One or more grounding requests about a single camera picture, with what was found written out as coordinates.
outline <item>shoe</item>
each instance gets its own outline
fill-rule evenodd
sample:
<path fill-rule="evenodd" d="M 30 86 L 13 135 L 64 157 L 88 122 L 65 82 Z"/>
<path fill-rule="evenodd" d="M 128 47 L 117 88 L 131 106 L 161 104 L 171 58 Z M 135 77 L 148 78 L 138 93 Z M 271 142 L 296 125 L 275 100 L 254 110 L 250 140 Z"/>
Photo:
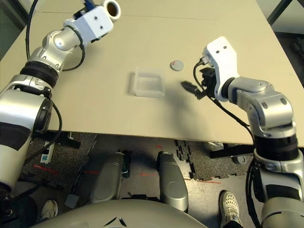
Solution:
<path fill-rule="evenodd" d="M 41 221 L 52 219 L 58 214 L 58 204 L 55 200 L 49 199 L 44 204 L 41 211 Z"/>
<path fill-rule="evenodd" d="M 230 221 L 236 221 L 242 225 L 239 219 L 239 207 L 238 202 L 234 194 L 230 191 L 222 191 L 219 198 L 219 209 L 222 215 L 222 222 L 220 227 L 223 228 L 224 225 Z"/>

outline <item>black metal bracket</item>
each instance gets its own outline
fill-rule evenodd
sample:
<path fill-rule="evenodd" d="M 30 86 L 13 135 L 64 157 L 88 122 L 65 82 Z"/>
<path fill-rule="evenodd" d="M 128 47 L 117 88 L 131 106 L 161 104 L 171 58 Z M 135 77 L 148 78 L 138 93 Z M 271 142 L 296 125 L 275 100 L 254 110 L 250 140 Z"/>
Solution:
<path fill-rule="evenodd" d="M 269 15 L 267 21 L 270 25 L 273 25 L 275 21 L 279 18 L 279 16 L 284 12 L 284 10 L 289 6 L 292 0 L 281 0 L 279 4 L 276 6 L 274 11 Z M 302 7 L 304 7 L 304 0 L 298 0 Z"/>
<path fill-rule="evenodd" d="M 209 154 L 210 158 L 226 158 L 226 157 L 238 157 L 253 154 L 254 145 L 237 145 L 233 147 L 228 147 L 224 143 L 224 149 L 219 151 L 212 151 Z"/>
<path fill-rule="evenodd" d="M 35 134 L 34 138 L 37 137 L 40 139 L 44 139 L 46 141 L 51 141 L 55 137 L 56 134 L 57 134 L 56 132 L 46 131 L 43 133 Z M 68 135 L 69 135 L 69 132 L 61 132 L 60 136 L 56 140 L 56 143 L 58 143 L 62 146 L 68 146 L 68 147 L 72 147 L 75 149 L 79 149 L 81 142 L 78 142 L 73 139 L 69 139 Z"/>

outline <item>electrical cable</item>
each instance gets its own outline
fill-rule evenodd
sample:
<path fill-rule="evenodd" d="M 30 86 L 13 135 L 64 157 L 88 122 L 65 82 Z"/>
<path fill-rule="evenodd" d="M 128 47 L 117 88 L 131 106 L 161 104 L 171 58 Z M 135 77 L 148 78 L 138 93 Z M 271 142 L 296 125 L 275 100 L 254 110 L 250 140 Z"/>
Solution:
<path fill-rule="evenodd" d="M 199 65 L 202 65 L 201 60 L 195 64 L 194 68 L 193 68 L 193 77 L 196 81 L 196 83 L 201 87 L 201 89 L 203 90 L 203 92 L 205 91 L 203 85 L 199 82 L 198 78 L 196 77 L 196 68 L 198 68 Z"/>
<path fill-rule="evenodd" d="M 30 7 L 30 10 L 29 10 L 29 13 L 28 13 L 28 23 L 27 23 L 27 29 L 26 29 L 26 34 L 25 34 L 25 49 L 26 49 L 27 59 L 29 59 L 29 57 L 30 57 L 30 53 L 29 53 L 29 31 L 30 31 L 30 25 L 31 25 L 31 22 L 32 22 L 32 18 L 33 18 L 33 14 L 34 14 L 34 10 L 35 10 L 35 7 L 37 5 L 37 2 L 38 2 L 38 0 L 34 0 L 33 1 L 33 4 Z M 76 66 L 74 66 L 72 68 L 63 69 L 63 71 L 74 70 L 74 69 L 80 67 L 82 65 L 82 63 L 84 62 L 84 59 L 86 57 L 86 51 L 85 51 L 84 45 L 82 44 L 82 39 L 80 39 L 80 41 L 81 41 L 80 42 L 80 48 L 81 48 L 81 51 L 82 51 L 82 56 L 81 56 L 80 62 Z"/>
<path fill-rule="evenodd" d="M 203 85 L 199 82 L 199 80 L 197 79 L 196 77 L 196 68 L 201 65 L 201 61 L 198 62 L 195 66 L 194 66 L 194 69 L 193 69 L 193 77 L 196 81 L 196 83 L 200 86 L 200 88 L 205 91 Z M 236 115 L 234 115 L 232 112 L 228 111 L 226 108 L 224 108 L 222 106 L 222 104 L 217 100 L 217 99 L 212 99 L 211 97 L 209 97 L 209 99 L 214 103 L 216 104 L 221 110 L 223 110 L 226 114 L 228 114 L 230 117 L 232 117 L 233 119 L 235 119 L 240 125 L 242 125 L 243 127 L 245 127 L 247 129 L 247 131 L 250 133 L 251 137 L 252 137 L 252 140 L 253 140 L 253 135 L 251 133 L 251 131 L 249 130 L 249 125 L 247 123 L 245 123 L 244 121 L 242 121 L 240 118 L 238 118 Z"/>
<path fill-rule="evenodd" d="M 248 208 L 248 214 L 251 217 L 251 220 L 253 224 L 255 225 L 256 228 L 261 228 L 260 222 L 257 218 L 257 213 L 256 209 L 254 206 L 254 202 L 252 199 L 252 194 L 251 194 L 251 186 L 252 186 L 252 179 L 253 179 L 253 174 L 252 174 L 252 169 L 254 168 L 255 165 L 255 159 L 253 159 L 248 167 L 247 171 L 247 176 L 246 176 L 246 202 L 247 202 L 247 208 Z"/>
<path fill-rule="evenodd" d="M 197 77 L 196 77 L 196 68 L 201 65 L 202 62 L 200 60 L 200 62 L 198 62 L 193 69 L 193 76 L 194 79 L 196 81 L 196 83 L 203 89 L 204 91 L 204 87 L 203 85 L 198 81 Z M 217 99 L 212 99 L 212 97 L 208 96 L 208 98 L 216 105 L 218 106 L 222 111 L 224 111 L 226 114 L 228 114 L 230 117 L 232 117 L 233 119 L 235 119 L 241 126 L 245 127 L 245 129 L 249 132 L 252 141 L 254 142 L 254 137 L 253 134 L 251 132 L 251 130 L 248 128 L 249 125 L 246 124 L 244 121 L 242 121 L 240 118 L 238 118 L 236 115 L 234 115 L 233 113 L 231 113 L 230 111 L 228 111 L 226 108 L 224 108 L 222 106 L 222 104 L 217 100 Z M 256 213 L 256 209 L 254 206 L 254 202 L 252 199 L 252 194 L 251 194 L 251 187 L 252 187 L 252 179 L 253 179 L 253 174 L 252 174 L 252 169 L 254 167 L 255 164 L 255 159 L 253 158 L 253 160 L 251 161 L 248 171 L 247 171 L 247 176 L 246 176 L 246 186 L 245 186 L 245 192 L 246 192 L 246 201 L 247 201 L 247 208 L 248 208 L 248 213 L 252 219 L 252 222 L 254 223 L 256 228 L 261 228 L 260 222 L 257 218 L 257 213 Z"/>
<path fill-rule="evenodd" d="M 62 130 L 62 118 L 61 118 L 61 114 L 59 112 L 59 109 L 57 108 L 57 106 L 53 103 L 53 107 L 58 115 L 58 119 L 59 119 L 59 128 L 58 131 L 55 135 L 55 137 L 53 138 L 52 141 L 50 141 L 47 145 L 45 145 L 43 148 L 41 148 L 40 150 L 38 150 L 36 153 L 34 153 L 33 155 L 29 156 L 25 161 L 24 161 L 24 165 L 27 164 L 30 160 L 34 159 L 36 156 L 42 154 L 48 147 L 50 147 L 50 145 L 52 145 L 53 143 L 56 142 L 56 140 L 59 138 L 60 134 L 61 134 L 61 130 Z"/>
<path fill-rule="evenodd" d="M 32 17 L 34 14 L 35 7 L 37 5 L 38 0 L 34 0 L 32 6 L 30 7 L 29 13 L 28 13 L 28 23 L 27 23 L 27 30 L 25 33 L 25 49 L 27 53 L 27 58 L 29 59 L 30 54 L 29 54 L 29 29 L 30 29 L 30 24 L 32 22 Z"/>

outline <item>black cable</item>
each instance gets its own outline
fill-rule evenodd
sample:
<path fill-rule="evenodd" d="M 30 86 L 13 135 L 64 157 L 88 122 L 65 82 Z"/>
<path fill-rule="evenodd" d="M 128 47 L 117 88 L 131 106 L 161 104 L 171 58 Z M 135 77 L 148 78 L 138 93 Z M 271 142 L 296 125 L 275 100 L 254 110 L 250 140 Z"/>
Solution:
<path fill-rule="evenodd" d="M 198 62 L 198 63 L 194 66 L 194 68 L 193 68 L 193 77 L 194 77 L 196 83 L 201 87 L 201 89 L 202 89 L 203 91 L 205 91 L 203 85 L 199 82 L 199 80 L 198 80 L 197 77 L 196 77 L 196 68 L 197 68 L 199 65 L 201 65 L 201 61 Z M 250 135 L 251 135 L 251 137 L 252 137 L 252 140 L 253 140 L 253 135 L 252 135 L 251 131 L 249 130 L 249 128 L 248 128 L 249 125 L 248 125 L 247 123 L 245 123 L 245 122 L 242 121 L 240 118 L 238 118 L 236 115 L 234 115 L 232 112 L 230 112 L 230 111 L 228 111 L 226 108 L 224 108 L 224 107 L 222 106 L 222 104 L 221 104 L 217 99 L 212 99 L 211 97 L 209 97 L 209 99 L 210 99 L 213 103 L 215 103 L 221 110 L 223 110 L 226 114 L 228 114 L 228 115 L 231 116 L 233 119 L 235 119 L 240 125 L 242 125 L 243 127 L 245 127 L 245 128 L 247 129 L 247 131 L 250 133 Z"/>
<path fill-rule="evenodd" d="M 78 36 L 78 39 L 80 40 L 80 45 L 79 45 L 79 47 L 80 47 L 80 49 L 81 49 L 81 51 L 82 51 L 82 55 L 81 55 L 81 60 L 80 60 L 80 62 L 79 62 L 75 67 L 68 68 L 68 69 L 63 69 L 63 71 L 75 70 L 76 68 L 80 67 L 81 64 L 84 62 L 85 57 L 86 57 L 86 50 L 85 50 L 85 46 L 83 45 L 83 40 L 82 40 L 82 38 L 81 38 L 80 33 L 78 33 L 78 32 L 77 32 L 73 27 L 71 27 L 71 26 L 67 26 L 67 27 L 69 27 L 70 29 L 72 29 L 73 32 L 75 32 L 75 34 Z"/>
<path fill-rule="evenodd" d="M 203 85 L 198 81 L 197 77 L 196 77 L 196 68 L 201 65 L 202 62 L 201 60 L 194 66 L 193 69 L 193 76 L 194 79 L 196 81 L 196 83 L 203 89 L 204 91 L 204 87 Z M 222 106 L 222 104 L 217 100 L 217 99 L 212 99 L 210 96 L 208 96 L 208 98 L 216 105 L 218 106 L 222 111 L 224 111 L 226 114 L 228 114 L 230 117 L 232 117 L 233 119 L 235 119 L 240 125 L 242 125 L 243 127 L 246 128 L 246 130 L 249 132 L 252 141 L 254 142 L 254 137 L 253 134 L 251 132 L 251 130 L 248 128 L 249 125 L 246 124 L 244 121 L 242 121 L 240 118 L 238 118 L 236 115 L 234 115 L 233 113 L 231 113 L 230 111 L 228 111 L 226 108 L 224 108 Z M 252 199 L 252 194 L 251 194 L 251 187 L 252 187 L 252 179 L 253 179 L 253 174 L 252 174 L 252 169 L 254 167 L 255 164 L 255 159 L 253 158 L 252 162 L 249 165 L 248 171 L 247 171 L 247 176 L 246 176 L 246 186 L 245 186 L 245 192 L 246 192 L 246 201 L 247 201 L 247 207 L 248 207 L 248 213 L 252 219 L 252 222 L 254 223 L 254 225 L 256 226 L 256 228 L 261 228 L 260 222 L 257 218 L 257 213 L 256 213 L 256 209 L 254 206 L 254 202 Z"/>
<path fill-rule="evenodd" d="M 27 197 L 31 194 L 33 194 L 35 191 L 37 191 L 41 186 L 43 185 L 43 181 L 41 181 L 39 184 L 37 184 L 35 187 L 26 190 L 25 192 L 21 193 L 20 195 L 13 198 L 13 201 L 18 201 L 20 199 L 23 199 L 24 197 Z"/>
<path fill-rule="evenodd" d="M 33 158 L 35 158 L 36 156 L 42 154 L 48 147 L 50 147 L 50 145 L 52 145 L 54 142 L 56 142 L 56 140 L 59 138 L 60 134 L 61 134 L 61 129 L 62 129 L 62 118 L 61 118 L 61 114 L 58 110 L 58 108 L 56 107 L 56 105 L 53 103 L 53 107 L 58 115 L 58 119 L 59 119 L 59 128 L 57 131 L 57 134 L 55 135 L 55 137 L 53 138 L 52 141 L 50 141 L 47 145 L 45 145 L 43 148 L 41 148 L 39 151 L 37 151 L 36 153 L 34 153 L 33 155 L 29 156 L 25 161 L 24 161 L 24 165 L 27 164 L 30 160 L 32 160 Z"/>
<path fill-rule="evenodd" d="M 246 176 L 246 186 L 245 186 L 246 202 L 247 202 L 248 213 L 251 217 L 253 224 L 255 225 L 256 228 L 261 228 L 261 224 L 257 218 L 257 213 L 251 194 L 252 179 L 253 179 L 252 170 L 254 168 L 254 165 L 255 165 L 255 159 L 253 158 L 253 160 L 251 161 L 248 167 L 247 176 Z"/>
<path fill-rule="evenodd" d="M 35 7 L 37 5 L 37 2 L 38 2 L 38 0 L 33 1 L 33 4 L 30 7 L 29 14 L 28 14 L 28 23 L 27 23 L 27 29 L 26 29 L 26 34 L 25 34 L 25 49 L 26 49 L 26 53 L 27 53 L 27 59 L 29 59 L 29 57 L 30 57 L 30 53 L 29 53 L 29 30 L 30 30 L 32 17 L 33 17 L 34 10 L 35 10 Z M 80 62 L 76 66 L 74 66 L 72 68 L 68 68 L 68 69 L 63 69 L 63 71 L 70 71 L 70 70 L 74 70 L 74 69 L 80 67 L 82 65 L 82 63 L 84 62 L 84 59 L 86 57 L 86 51 L 85 51 L 85 47 L 83 45 L 83 41 L 81 39 L 81 36 L 75 30 L 73 30 L 73 31 L 77 34 L 78 38 L 80 38 L 79 40 L 80 40 L 80 48 L 81 48 L 81 51 L 82 51 L 82 56 L 81 56 Z"/>
<path fill-rule="evenodd" d="M 26 34 L 25 34 L 25 49 L 27 52 L 27 58 L 29 59 L 29 29 L 30 29 L 30 24 L 32 21 L 32 17 L 34 14 L 34 10 L 36 7 L 38 0 L 34 0 L 32 6 L 30 7 L 29 13 L 28 13 L 28 24 L 27 24 L 27 30 L 26 30 Z"/>
<path fill-rule="evenodd" d="M 203 91 L 205 91 L 203 85 L 199 82 L 198 78 L 196 77 L 196 68 L 198 68 L 199 65 L 201 65 L 200 61 L 197 64 L 195 64 L 195 66 L 193 68 L 193 77 L 194 77 L 194 80 L 196 81 L 196 83 L 201 87 L 201 89 Z"/>

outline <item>wall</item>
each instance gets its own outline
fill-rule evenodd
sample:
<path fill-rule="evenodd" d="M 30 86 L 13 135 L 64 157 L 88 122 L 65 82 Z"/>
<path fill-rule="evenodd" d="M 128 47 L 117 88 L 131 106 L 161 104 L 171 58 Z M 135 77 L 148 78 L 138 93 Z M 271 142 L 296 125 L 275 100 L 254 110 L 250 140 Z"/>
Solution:
<path fill-rule="evenodd" d="M 256 0 L 266 18 L 278 5 L 280 0 Z M 304 8 L 297 0 L 293 0 L 287 9 L 272 25 L 276 32 L 304 34 Z"/>
<path fill-rule="evenodd" d="M 40 6 L 43 5 L 43 3 L 45 2 L 46 0 L 39 0 L 37 2 L 37 5 L 36 5 L 36 9 L 38 9 Z M 30 7 L 33 3 L 33 0 L 19 0 L 19 2 L 23 5 L 23 7 L 27 10 L 27 12 L 29 12 L 30 10 Z"/>

